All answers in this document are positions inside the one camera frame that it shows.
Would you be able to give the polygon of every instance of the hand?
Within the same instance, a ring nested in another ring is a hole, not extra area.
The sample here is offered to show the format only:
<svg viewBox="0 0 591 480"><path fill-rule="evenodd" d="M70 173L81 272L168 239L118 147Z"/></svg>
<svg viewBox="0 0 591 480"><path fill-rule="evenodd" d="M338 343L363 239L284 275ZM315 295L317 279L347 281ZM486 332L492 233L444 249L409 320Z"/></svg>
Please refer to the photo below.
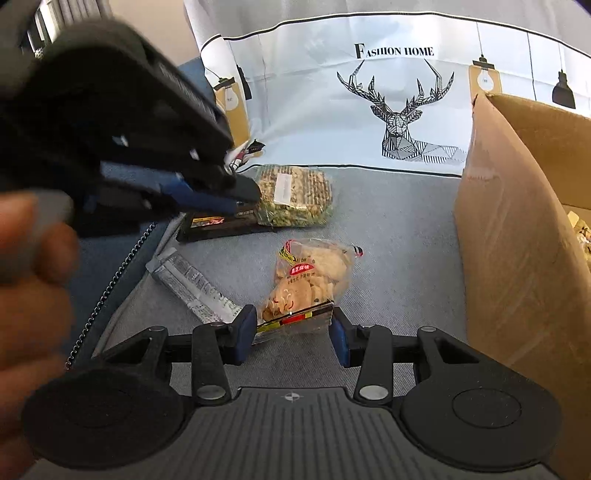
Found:
<svg viewBox="0 0 591 480"><path fill-rule="evenodd" d="M0 257L17 252L33 227L36 197L0 194ZM63 284L76 268L78 241L61 223L44 234L34 271L0 284L0 480L19 478L34 462L20 427L25 400L61 375L58 353L72 311Z"/></svg>

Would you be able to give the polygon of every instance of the plastic bag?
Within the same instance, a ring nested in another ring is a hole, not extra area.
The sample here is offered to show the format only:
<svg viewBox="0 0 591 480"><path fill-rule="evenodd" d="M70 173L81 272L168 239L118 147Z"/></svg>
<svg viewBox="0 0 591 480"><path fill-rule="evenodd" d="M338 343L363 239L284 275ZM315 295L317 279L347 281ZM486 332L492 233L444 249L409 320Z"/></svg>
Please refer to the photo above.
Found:
<svg viewBox="0 0 591 480"><path fill-rule="evenodd" d="M261 189L256 212L261 225L325 225L332 214L334 191L321 170L265 165L255 180Z"/></svg>
<svg viewBox="0 0 591 480"><path fill-rule="evenodd" d="M362 255L359 247L330 240L288 240L277 254L275 288L259 308L263 323L256 331L289 325L278 333L310 332L328 325Z"/></svg>

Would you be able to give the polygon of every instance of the white label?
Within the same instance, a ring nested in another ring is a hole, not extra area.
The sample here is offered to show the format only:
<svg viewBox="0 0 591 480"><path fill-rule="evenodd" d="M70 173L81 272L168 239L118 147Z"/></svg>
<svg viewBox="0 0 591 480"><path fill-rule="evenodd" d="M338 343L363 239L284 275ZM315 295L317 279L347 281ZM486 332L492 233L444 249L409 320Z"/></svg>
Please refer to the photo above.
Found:
<svg viewBox="0 0 591 480"><path fill-rule="evenodd" d="M273 201L281 205L291 204L291 175L288 173L277 174Z"/></svg>

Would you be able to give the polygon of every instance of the packaging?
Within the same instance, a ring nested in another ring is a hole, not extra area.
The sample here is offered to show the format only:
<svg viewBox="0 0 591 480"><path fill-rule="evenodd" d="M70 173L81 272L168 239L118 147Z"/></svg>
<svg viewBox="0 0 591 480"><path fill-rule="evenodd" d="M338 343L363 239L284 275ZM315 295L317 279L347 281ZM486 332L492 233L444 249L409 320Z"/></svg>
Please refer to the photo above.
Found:
<svg viewBox="0 0 591 480"><path fill-rule="evenodd" d="M255 206L243 205L238 207L234 215L189 212L185 215L176 238L183 243L274 231L272 226L259 225L255 211Z"/></svg>
<svg viewBox="0 0 591 480"><path fill-rule="evenodd" d="M146 264L146 269L203 323L232 323L242 310L241 306L219 293L174 247L153 258Z"/></svg>
<svg viewBox="0 0 591 480"><path fill-rule="evenodd" d="M570 224L573 227L573 232L577 237L581 250L583 251L583 255L585 255L587 266L591 271L591 229L589 229L587 223L572 210L569 212L568 217Z"/></svg>
<svg viewBox="0 0 591 480"><path fill-rule="evenodd" d="M567 217L591 220L590 152L591 120L477 95L454 207L468 340L558 399L566 480L591 472L591 273Z"/></svg>
<svg viewBox="0 0 591 480"><path fill-rule="evenodd" d="M333 186L321 170L264 165L255 180L261 189L261 225L325 225L332 214Z"/></svg>
<svg viewBox="0 0 591 480"><path fill-rule="evenodd" d="M275 288L259 307L263 323L257 332L311 332L328 325L362 255L359 247L329 240L288 240L277 254Z"/></svg>

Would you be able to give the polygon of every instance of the gray fabric surface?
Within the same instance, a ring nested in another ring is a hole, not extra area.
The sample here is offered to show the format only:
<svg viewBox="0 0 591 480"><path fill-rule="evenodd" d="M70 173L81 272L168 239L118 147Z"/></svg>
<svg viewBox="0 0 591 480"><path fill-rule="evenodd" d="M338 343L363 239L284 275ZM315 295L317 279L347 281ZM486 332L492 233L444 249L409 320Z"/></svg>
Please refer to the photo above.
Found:
<svg viewBox="0 0 591 480"><path fill-rule="evenodd" d="M258 304L272 289L275 252L289 238L330 238L360 245L351 288L340 305L353 323L388 326L413 335L434 325L465 340L462 264L453 202L459 179L406 173L327 168L339 191L337 209L323 228L289 229L175 246L235 303ZM163 239L176 229L172 224ZM114 314L98 350L151 325L170 334L189 333L198 319L164 286L147 274ZM171 385L189 394L189 365L176 365ZM352 389L357 371L345 370L333 354L328 334L300 335L257 346L241 367L226 367L235 391L257 387ZM413 386L410 365L396 366L395 392Z"/></svg>
<svg viewBox="0 0 591 480"><path fill-rule="evenodd" d="M516 25L591 52L591 17L574 0L191 0L199 2L217 31L239 37L286 20L353 12L434 11Z"/></svg>

